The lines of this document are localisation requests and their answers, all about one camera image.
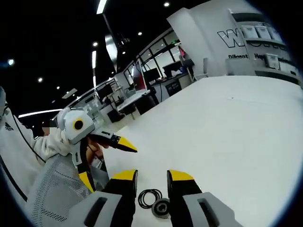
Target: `black o-ring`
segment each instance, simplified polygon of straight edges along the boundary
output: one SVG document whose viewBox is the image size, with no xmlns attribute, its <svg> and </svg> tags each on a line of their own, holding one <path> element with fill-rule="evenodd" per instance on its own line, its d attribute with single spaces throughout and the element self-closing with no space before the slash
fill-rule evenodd
<svg viewBox="0 0 303 227">
<path fill-rule="evenodd" d="M 139 203 L 139 206 L 142 207 L 143 209 L 152 208 L 152 205 L 148 205 L 144 201 L 144 197 L 147 193 L 153 194 L 155 196 L 155 201 L 162 199 L 162 193 L 158 189 L 146 189 L 146 190 L 142 191 L 138 196 L 138 203 Z"/>
</svg>

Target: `white hoodie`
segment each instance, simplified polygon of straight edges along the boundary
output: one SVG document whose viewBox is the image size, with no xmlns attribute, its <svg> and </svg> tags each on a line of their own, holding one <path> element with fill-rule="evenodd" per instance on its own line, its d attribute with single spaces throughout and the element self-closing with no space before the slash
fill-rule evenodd
<svg viewBox="0 0 303 227">
<path fill-rule="evenodd" d="M 69 141 L 60 129 L 51 128 L 48 136 L 38 137 L 35 140 L 33 132 L 22 125 L 17 117 L 15 119 L 30 146 L 45 161 L 57 153 L 65 156 L 70 152 Z M 0 119 L 0 154 L 16 184 L 28 196 L 30 188 L 44 163 L 36 157 L 22 138 L 9 109 L 5 111 L 2 119 Z M 17 203 L 24 207 L 25 201 L 11 184 L 6 174 L 5 178 Z"/>
</svg>

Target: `window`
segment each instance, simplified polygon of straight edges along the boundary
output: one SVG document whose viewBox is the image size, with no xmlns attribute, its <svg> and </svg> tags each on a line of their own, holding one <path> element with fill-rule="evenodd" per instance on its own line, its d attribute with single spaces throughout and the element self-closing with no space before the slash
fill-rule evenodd
<svg viewBox="0 0 303 227">
<path fill-rule="evenodd" d="M 171 48 L 171 53 L 174 56 L 175 61 L 179 61 L 179 55 L 180 55 L 180 51 L 179 51 L 179 47 L 178 46 L 174 46 L 173 48 Z"/>
<path fill-rule="evenodd" d="M 151 49 L 152 54 L 156 54 L 158 51 L 162 50 L 165 47 L 166 47 L 166 45 L 165 45 L 164 41 L 161 39 L 158 42 L 156 42 L 154 45 L 152 45 L 150 49 Z"/>
<path fill-rule="evenodd" d="M 174 44 L 179 41 L 178 36 L 176 35 L 175 32 L 169 33 L 167 36 L 164 37 L 165 41 L 167 42 L 168 45 Z"/>
<path fill-rule="evenodd" d="M 131 77 L 131 74 L 129 73 L 128 70 L 126 70 L 126 71 L 124 72 L 124 75 L 125 75 L 125 77 L 126 77 L 128 83 L 129 83 L 129 84 L 132 84 L 132 83 L 133 83 L 133 78 Z"/>
<path fill-rule="evenodd" d="M 143 72 L 145 72 L 145 69 L 149 70 L 150 66 L 147 66 L 146 62 L 148 62 L 149 61 L 148 59 L 151 58 L 151 57 L 152 57 L 152 54 L 151 54 L 151 52 L 149 50 L 145 51 L 141 55 L 141 58 L 142 58 L 142 70 L 143 70 Z"/>
<path fill-rule="evenodd" d="M 169 51 L 166 51 L 164 53 L 160 53 L 158 56 L 155 57 L 155 59 L 156 59 L 158 65 L 159 65 L 159 68 L 160 68 L 163 75 L 165 75 L 163 67 L 174 62 L 170 53 L 169 53 Z"/>
</svg>

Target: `white box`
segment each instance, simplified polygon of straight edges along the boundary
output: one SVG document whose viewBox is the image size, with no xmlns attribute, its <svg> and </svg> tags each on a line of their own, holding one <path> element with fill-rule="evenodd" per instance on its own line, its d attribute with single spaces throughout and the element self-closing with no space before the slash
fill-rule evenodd
<svg viewBox="0 0 303 227">
<path fill-rule="evenodd" d="M 273 27 L 268 27 L 267 29 L 273 40 L 280 41 L 283 43 L 283 40 L 280 37 L 280 34 Z"/>
<path fill-rule="evenodd" d="M 295 66 L 290 65 L 286 62 L 282 62 L 282 61 L 280 61 L 279 64 L 280 64 L 280 70 L 281 71 L 287 72 L 287 73 L 290 73 L 290 74 L 293 74 L 291 72 L 294 72 L 295 73 L 295 75 L 293 74 L 294 76 L 299 75 L 299 71 Z"/>
<path fill-rule="evenodd" d="M 278 55 L 266 53 L 265 60 L 269 68 L 279 70 L 280 67 L 279 67 Z"/>
<path fill-rule="evenodd" d="M 243 25 L 242 31 L 246 38 L 258 38 L 258 34 L 254 26 Z"/>
<path fill-rule="evenodd" d="M 255 26 L 259 38 L 271 39 L 270 34 L 265 26 Z"/>
</svg>

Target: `desk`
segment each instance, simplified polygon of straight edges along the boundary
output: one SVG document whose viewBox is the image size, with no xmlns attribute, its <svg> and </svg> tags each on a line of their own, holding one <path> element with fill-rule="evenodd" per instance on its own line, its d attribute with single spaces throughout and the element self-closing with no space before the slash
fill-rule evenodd
<svg viewBox="0 0 303 227">
<path fill-rule="evenodd" d="M 184 89 L 191 84 L 191 79 L 190 79 L 188 73 L 183 73 L 183 74 L 177 75 L 175 77 L 168 78 L 168 79 L 162 81 L 161 83 L 152 84 L 152 86 L 156 90 L 156 97 L 157 97 L 159 103 L 161 101 L 164 101 L 169 98 L 169 93 L 166 89 L 166 86 L 171 83 L 174 83 L 176 81 L 179 81 L 181 89 Z"/>
<path fill-rule="evenodd" d="M 121 111 L 123 110 L 125 107 L 127 107 L 128 105 L 134 103 L 135 101 L 137 101 L 138 99 L 142 98 L 145 95 L 148 95 L 151 91 L 147 90 L 147 91 L 142 91 L 142 92 L 136 92 L 134 95 L 130 96 L 129 98 L 127 98 L 122 104 L 120 104 L 119 106 L 117 106 L 117 110 Z"/>
<path fill-rule="evenodd" d="M 245 227 L 268 227 L 300 178 L 303 94 L 266 77 L 205 78 L 121 129 L 138 153 L 105 149 L 109 177 L 138 169 L 137 195 L 156 188 L 167 198 L 168 169 L 192 175 L 235 211 Z M 170 227 L 138 206 L 133 227 Z"/>
</svg>

